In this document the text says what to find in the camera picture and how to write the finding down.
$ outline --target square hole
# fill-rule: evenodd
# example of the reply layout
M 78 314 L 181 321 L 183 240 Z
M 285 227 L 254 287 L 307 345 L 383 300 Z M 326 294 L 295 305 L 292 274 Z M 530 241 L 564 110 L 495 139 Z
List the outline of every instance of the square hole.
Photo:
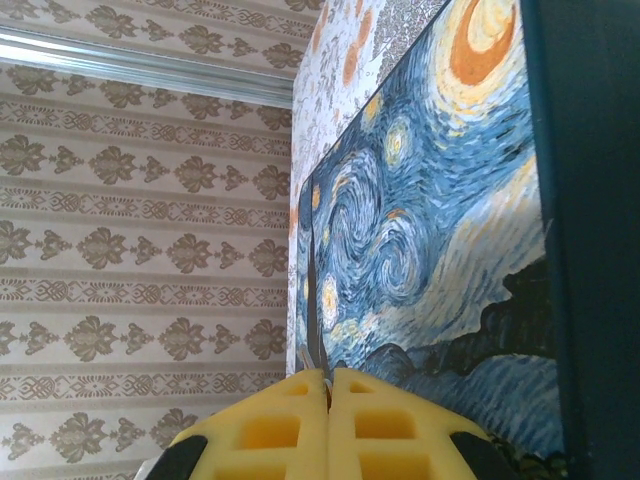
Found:
M 268 467 L 244 467 L 216 472 L 215 480 L 284 480 L 287 469 L 284 465 Z
M 402 410 L 365 410 L 355 415 L 356 438 L 416 438 L 413 418 Z
M 240 435 L 240 449 L 289 448 L 298 445 L 300 419 L 294 416 L 257 417 L 249 420 Z
M 291 390 L 289 390 L 287 392 L 287 395 L 303 396 L 307 393 L 309 393 L 309 387 L 306 383 L 301 383 L 300 385 L 296 385 Z
M 351 393 L 373 393 L 373 390 L 360 382 L 351 382 L 349 386 Z
M 362 480 L 430 480 L 431 465 L 426 456 L 361 453 Z

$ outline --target yellow object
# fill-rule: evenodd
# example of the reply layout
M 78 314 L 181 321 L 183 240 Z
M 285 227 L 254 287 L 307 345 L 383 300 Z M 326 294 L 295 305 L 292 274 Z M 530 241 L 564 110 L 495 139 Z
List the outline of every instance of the yellow object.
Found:
M 455 432 L 488 440 L 460 415 L 365 373 L 336 369 L 328 478 L 476 480 L 449 438 Z
M 476 424 L 370 375 L 305 370 L 181 432 L 208 443 L 189 480 L 476 480 L 450 439 Z
M 326 480 L 322 370 L 289 377 L 179 433 L 208 444 L 190 480 Z

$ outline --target starry night painting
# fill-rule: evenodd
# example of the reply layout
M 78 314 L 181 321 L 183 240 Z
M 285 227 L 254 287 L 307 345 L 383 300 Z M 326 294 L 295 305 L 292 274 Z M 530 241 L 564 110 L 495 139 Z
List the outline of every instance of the starry night painting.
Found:
M 302 188 L 297 347 L 566 474 L 517 0 L 452 0 Z

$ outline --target wallpaper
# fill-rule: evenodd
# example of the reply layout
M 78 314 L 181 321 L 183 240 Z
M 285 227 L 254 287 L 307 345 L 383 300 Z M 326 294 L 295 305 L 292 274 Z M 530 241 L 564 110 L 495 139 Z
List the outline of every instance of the wallpaper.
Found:
M 329 151 L 443 0 L 329 0 L 324 4 L 294 83 L 289 232 L 290 347 L 295 370 L 297 218 L 304 180 Z
M 0 64 L 0 478 L 130 480 L 283 378 L 290 130 Z
M 3 0 L 0 25 L 293 78 L 320 0 Z

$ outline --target crown molding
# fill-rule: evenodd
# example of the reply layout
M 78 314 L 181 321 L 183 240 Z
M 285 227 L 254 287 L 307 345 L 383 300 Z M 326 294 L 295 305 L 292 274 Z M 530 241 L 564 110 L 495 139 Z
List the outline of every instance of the crown molding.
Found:
M 0 59 L 106 80 L 291 108 L 293 80 L 0 26 Z

